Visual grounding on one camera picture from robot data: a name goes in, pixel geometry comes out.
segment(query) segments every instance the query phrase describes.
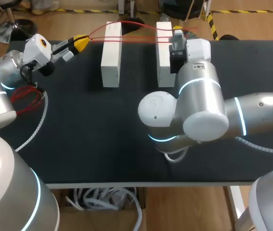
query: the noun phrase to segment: yellow and black tape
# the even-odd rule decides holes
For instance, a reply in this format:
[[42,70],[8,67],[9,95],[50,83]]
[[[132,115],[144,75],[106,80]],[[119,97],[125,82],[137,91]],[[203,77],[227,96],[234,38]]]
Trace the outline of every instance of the yellow and black tape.
[[[28,11],[28,9],[16,8],[17,11]],[[69,9],[57,9],[56,12],[67,12],[67,13],[119,13],[117,10],[69,10]],[[159,11],[137,11],[139,14],[160,14]]]
[[213,39],[216,40],[216,41],[220,40],[219,36],[218,36],[218,33],[217,33],[217,30],[215,28],[215,25],[213,23],[213,18],[212,18],[211,13],[208,15],[207,20],[208,20],[210,28],[211,28],[211,33],[212,33]]
[[210,13],[273,13],[273,10],[256,10],[256,11],[228,10],[228,11],[210,11]]

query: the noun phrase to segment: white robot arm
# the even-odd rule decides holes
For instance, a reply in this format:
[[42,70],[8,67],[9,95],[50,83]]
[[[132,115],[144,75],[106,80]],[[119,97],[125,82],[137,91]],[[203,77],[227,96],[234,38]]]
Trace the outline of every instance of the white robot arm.
[[[0,128],[15,118],[16,112],[0,84]],[[0,231],[57,231],[58,226],[59,209],[54,195],[0,138]]]
[[209,62],[210,43],[186,41],[178,31],[171,41],[170,63],[175,68],[170,68],[178,73],[178,98],[153,92],[138,107],[159,151],[174,154],[200,142],[273,130],[273,93],[224,101],[216,69]]
[[24,81],[22,73],[39,71],[44,76],[50,75],[57,60],[70,60],[88,44],[86,36],[74,36],[57,45],[51,45],[45,37],[35,34],[25,45],[24,52],[10,51],[0,58],[0,82],[8,90],[13,90]]

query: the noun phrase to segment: chair base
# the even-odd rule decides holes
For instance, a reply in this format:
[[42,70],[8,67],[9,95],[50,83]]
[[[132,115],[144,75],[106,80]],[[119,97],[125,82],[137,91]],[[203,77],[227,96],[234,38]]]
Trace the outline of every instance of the chair base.
[[4,22],[0,24],[0,42],[24,41],[37,33],[36,24],[28,19],[16,19],[15,23]]

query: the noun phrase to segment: coiled white cable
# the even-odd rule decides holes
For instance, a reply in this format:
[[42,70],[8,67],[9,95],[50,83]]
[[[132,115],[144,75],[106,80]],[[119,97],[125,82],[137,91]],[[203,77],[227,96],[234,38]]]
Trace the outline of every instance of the coiled white cable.
[[[97,209],[112,209],[112,210],[119,210],[123,207],[124,202],[128,195],[132,198],[131,203],[134,201],[137,208],[138,218],[136,224],[134,226],[133,231],[137,231],[142,222],[142,209],[141,205],[136,197],[136,188],[134,187],[134,193],[127,190],[126,188],[90,188],[84,193],[83,197],[81,197],[83,189],[74,189],[73,190],[73,199],[72,201],[69,197],[65,197],[66,200],[74,206],[76,209],[83,211],[83,210],[97,210]],[[115,203],[114,205],[109,202],[111,197],[115,193],[121,193],[121,199]],[[83,200],[84,205],[86,206],[83,208],[79,201]]]
[[238,137],[238,136],[235,139],[242,142],[243,144],[251,147],[251,148],[254,148],[254,149],[257,149],[257,150],[260,150],[260,151],[263,151],[263,152],[267,152],[267,153],[273,153],[273,149],[271,149],[271,148],[261,147],[259,145],[253,144],[253,143],[251,143],[251,142],[249,142],[249,141],[247,141],[247,140],[245,140],[245,139],[243,139],[241,137]]
[[188,149],[189,149],[189,147],[185,148],[185,149],[182,151],[181,155],[180,155],[177,159],[172,159],[172,158],[170,158],[169,155],[166,154],[166,153],[163,153],[163,154],[164,154],[165,158],[167,159],[167,161],[169,161],[170,163],[176,164],[176,163],[182,161],[182,159],[183,159],[183,158],[185,157],[185,155],[187,154]]
[[48,110],[48,104],[49,104],[49,98],[48,98],[48,94],[47,92],[45,91],[43,93],[43,98],[45,98],[45,103],[44,103],[44,110],[43,110],[43,113],[42,113],[42,118],[36,128],[36,130],[34,131],[34,133],[28,138],[27,141],[25,141],[20,147],[18,147],[15,151],[18,152],[20,151],[22,148],[24,148],[29,142],[31,142],[31,140],[36,136],[37,132],[40,130],[42,124],[43,124],[43,121],[45,119],[45,116],[46,116],[46,112]]

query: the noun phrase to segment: table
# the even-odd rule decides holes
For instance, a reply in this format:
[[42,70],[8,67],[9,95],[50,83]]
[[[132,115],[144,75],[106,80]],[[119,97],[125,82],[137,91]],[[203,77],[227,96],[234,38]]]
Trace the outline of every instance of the table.
[[[10,50],[24,48],[12,42]],[[166,161],[147,136],[137,107],[159,89],[154,44],[123,44],[119,88],[102,85],[102,44],[90,43],[68,63],[58,61],[48,77],[35,73],[49,96],[45,121],[19,154],[50,188],[191,186],[251,184],[273,170],[273,154],[235,139],[193,146],[175,165]],[[225,99],[273,91],[272,41],[212,41]],[[36,129],[39,110],[0,130],[13,148]],[[273,132],[245,137],[273,148]]]

